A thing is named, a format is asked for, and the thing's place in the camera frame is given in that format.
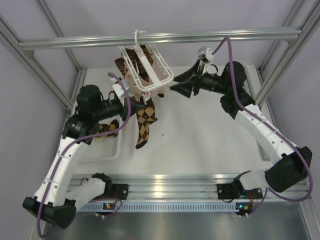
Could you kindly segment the white plastic sock hanger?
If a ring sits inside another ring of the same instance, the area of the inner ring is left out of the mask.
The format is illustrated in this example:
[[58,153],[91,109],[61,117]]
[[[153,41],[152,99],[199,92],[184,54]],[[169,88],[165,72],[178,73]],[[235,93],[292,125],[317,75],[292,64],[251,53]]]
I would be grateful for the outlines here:
[[155,45],[142,44],[138,40],[138,36],[144,33],[145,31],[135,30],[132,48],[121,45],[119,49],[120,58],[124,61],[125,74],[129,74],[133,81],[132,87],[146,95],[170,85],[174,73]]

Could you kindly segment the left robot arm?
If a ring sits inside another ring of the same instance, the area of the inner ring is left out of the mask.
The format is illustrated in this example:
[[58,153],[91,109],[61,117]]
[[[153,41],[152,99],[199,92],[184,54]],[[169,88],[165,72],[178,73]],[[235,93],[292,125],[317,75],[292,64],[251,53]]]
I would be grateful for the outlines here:
[[104,99],[96,85],[82,87],[76,97],[75,114],[65,123],[54,161],[33,196],[26,197],[23,208],[36,217],[37,225],[47,222],[66,229],[76,213],[94,199],[107,199],[113,194],[112,178],[95,173],[91,178],[68,191],[68,186],[83,154],[94,138],[100,137],[100,121],[119,116],[127,123],[144,108],[142,100],[129,95],[120,100]]

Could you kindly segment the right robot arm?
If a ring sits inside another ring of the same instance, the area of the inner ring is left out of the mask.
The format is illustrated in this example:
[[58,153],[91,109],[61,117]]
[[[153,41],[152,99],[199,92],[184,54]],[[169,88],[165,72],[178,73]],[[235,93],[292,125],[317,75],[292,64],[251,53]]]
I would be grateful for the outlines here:
[[271,124],[245,91],[246,79],[240,62],[228,62],[222,74],[217,74],[208,73],[204,64],[197,60],[173,79],[175,84],[170,89],[187,98],[201,90],[221,94],[223,110],[250,133],[272,162],[269,169],[249,170],[235,177],[234,194],[243,199],[253,189],[265,188],[282,199],[282,192],[309,177],[313,153],[307,146],[298,147]]

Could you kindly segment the pink sock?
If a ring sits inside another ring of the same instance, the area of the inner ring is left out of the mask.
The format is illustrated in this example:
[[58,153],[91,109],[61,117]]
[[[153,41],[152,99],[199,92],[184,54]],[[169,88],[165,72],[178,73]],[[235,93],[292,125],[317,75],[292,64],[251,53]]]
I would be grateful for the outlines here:
[[150,63],[147,62],[147,58],[142,59],[141,64],[146,74],[146,80],[138,74],[137,61],[135,62],[136,66],[130,59],[128,59],[128,63],[125,63],[129,69],[125,80],[130,84],[132,95],[137,99],[142,97],[144,101],[147,101],[157,94],[163,94],[165,87],[173,81],[173,72],[161,61],[153,60]]

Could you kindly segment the white plastic bin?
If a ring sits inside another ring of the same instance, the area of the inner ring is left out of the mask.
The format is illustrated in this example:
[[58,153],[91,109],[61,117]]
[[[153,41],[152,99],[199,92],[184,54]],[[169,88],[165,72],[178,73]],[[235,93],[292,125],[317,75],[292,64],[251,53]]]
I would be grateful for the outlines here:
[[[117,98],[102,99],[101,96],[77,97],[74,114],[69,119],[69,130],[66,136],[79,139],[89,135],[100,134],[100,124],[109,124],[112,120],[118,120],[119,127],[124,122],[121,118],[123,105]],[[96,137],[84,139],[77,144],[85,143],[88,149],[82,155],[81,161],[106,162],[112,161],[120,154],[120,141],[122,134],[117,137],[106,137],[97,140]]]

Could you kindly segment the brown striped sock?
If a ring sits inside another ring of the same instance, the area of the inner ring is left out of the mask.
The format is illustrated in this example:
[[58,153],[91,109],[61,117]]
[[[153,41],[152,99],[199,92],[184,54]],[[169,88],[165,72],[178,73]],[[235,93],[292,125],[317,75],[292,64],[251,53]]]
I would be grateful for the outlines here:
[[126,66],[126,62],[123,58],[117,58],[115,61],[115,65],[122,74],[124,78],[126,78],[127,73],[129,72],[128,67]]

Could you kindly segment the aluminium crossbar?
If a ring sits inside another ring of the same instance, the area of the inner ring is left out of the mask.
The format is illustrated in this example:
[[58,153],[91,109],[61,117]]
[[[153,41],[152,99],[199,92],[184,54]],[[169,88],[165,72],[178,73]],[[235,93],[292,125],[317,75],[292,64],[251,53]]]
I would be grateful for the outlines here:
[[298,27],[272,27],[238,30],[206,30],[172,33],[130,33],[109,36],[76,36],[22,39],[23,50],[93,48],[148,44],[179,44],[219,42],[224,37],[232,41],[296,40],[302,30]]

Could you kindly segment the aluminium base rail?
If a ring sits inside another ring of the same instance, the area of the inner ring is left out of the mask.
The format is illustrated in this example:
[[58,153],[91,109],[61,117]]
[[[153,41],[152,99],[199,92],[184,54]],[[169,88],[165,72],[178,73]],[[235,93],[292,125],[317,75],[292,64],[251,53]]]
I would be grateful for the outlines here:
[[214,201],[217,184],[235,174],[111,174],[115,184],[128,185],[128,201]]

